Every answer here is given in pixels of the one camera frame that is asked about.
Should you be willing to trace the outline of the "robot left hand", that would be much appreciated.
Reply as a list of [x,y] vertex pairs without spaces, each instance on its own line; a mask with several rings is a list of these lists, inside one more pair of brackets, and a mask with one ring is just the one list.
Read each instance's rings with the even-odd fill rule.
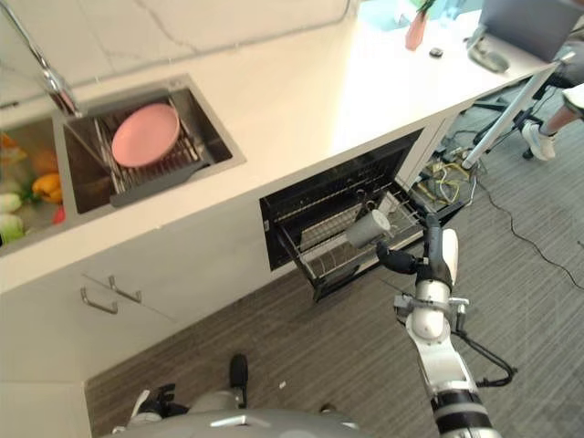
[[115,426],[111,433],[123,433],[131,428],[186,414],[190,408],[174,401],[175,388],[175,383],[167,383],[155,391],[144,390],[137,398],[127,424]]

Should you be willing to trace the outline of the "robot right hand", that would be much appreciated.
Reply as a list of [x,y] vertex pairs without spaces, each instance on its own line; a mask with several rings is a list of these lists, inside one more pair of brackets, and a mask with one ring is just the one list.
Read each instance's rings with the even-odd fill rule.
[[416,282],[438,281],[453,288],[457,277],[459,243],[454,229],[443,229],[437,214],[425,217],[423,255],[391,250],[383,241],[376,244],[379,262],[392,272],[416,275]]

